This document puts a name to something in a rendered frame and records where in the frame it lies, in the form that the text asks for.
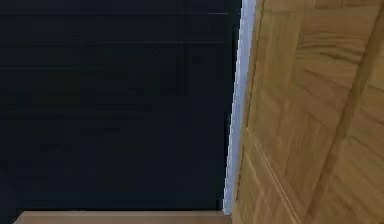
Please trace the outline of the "brown wooden panelled room door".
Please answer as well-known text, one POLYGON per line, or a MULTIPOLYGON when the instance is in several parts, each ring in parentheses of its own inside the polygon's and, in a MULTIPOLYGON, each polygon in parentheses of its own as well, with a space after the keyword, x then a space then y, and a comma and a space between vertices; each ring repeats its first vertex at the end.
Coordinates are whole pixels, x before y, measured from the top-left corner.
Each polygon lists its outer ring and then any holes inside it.
POLYGON ((384 224, 384 0, 257 0, 233 224, 384 224))

